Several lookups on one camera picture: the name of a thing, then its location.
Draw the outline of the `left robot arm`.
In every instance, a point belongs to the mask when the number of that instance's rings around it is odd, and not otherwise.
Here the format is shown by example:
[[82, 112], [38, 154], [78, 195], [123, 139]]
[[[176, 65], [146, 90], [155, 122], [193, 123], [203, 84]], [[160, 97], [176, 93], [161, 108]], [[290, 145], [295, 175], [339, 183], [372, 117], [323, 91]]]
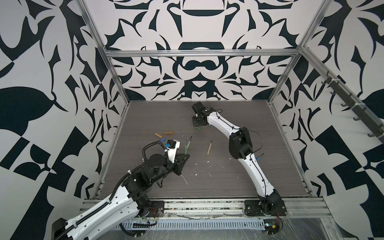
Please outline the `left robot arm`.
[[82, 214], [52, 225], [53, 240], [96, 240], [125, 220], [146, 216], [152, 203], [147, 196], [152, 186], [163, 186], [169, 174], [178, 176], [189, 155], [179, 154], [181, 143], [155, 141], [143, 147], [143, 162], [128, 171], [115, 185], [112, 193]]

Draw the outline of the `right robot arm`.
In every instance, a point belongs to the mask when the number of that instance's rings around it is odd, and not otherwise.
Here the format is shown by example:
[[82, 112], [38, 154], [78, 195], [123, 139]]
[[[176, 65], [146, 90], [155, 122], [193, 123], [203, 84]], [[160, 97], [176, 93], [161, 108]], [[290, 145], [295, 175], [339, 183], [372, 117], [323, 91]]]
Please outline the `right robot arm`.
[[257, 151], [253, 150], [250, 130], [232, 124], [221, 115], [222, 111], [205, 107], [201, 102], [193, 104], [192, 109], [195, 113], [193, 126], [210, 125], [222, 132], [229, 139], [231, 156], [242, 164], [250, 176], [256, 188], [259, 202], [246, 203], [245, 214], [250, 217], [260, 215], [284, 216], [287, 210], [285, 203], [258, 164], [258, 159], [261, 156], [255, 155]]

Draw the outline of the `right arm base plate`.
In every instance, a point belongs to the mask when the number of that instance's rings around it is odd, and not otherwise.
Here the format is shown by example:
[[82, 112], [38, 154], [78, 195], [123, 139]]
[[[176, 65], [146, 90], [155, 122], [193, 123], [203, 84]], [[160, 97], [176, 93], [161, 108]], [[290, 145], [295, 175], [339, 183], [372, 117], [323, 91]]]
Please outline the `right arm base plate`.
[[259, 216], [286, 216], [287, 208], [283, 201], [268, 203], [261, 200], [245, 200], [245, 215], [249, 217]]

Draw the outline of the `green pen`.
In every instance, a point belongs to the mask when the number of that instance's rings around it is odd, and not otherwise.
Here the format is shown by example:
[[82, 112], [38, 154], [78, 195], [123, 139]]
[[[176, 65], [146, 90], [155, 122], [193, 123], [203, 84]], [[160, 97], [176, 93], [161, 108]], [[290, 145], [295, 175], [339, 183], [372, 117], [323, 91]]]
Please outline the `green pen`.
[[185, 149], [184, 149], [184, 155], [188, 153], [188, 147], [189, 147], [189, 137], [187, 137], [185, 142]]
[[192, 136], [189, 137], [189, 147], [191, 145], [191, 141], [192, 141]]

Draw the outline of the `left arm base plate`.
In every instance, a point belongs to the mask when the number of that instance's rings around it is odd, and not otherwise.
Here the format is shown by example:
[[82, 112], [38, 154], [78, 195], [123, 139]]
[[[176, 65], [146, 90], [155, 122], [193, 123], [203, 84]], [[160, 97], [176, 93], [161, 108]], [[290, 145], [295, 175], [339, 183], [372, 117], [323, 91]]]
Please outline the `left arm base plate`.
[[137, 217], [156, 218], [164, 214], [165, 202], [164, 201], [146, 201], [138, 203], [139, 213]]

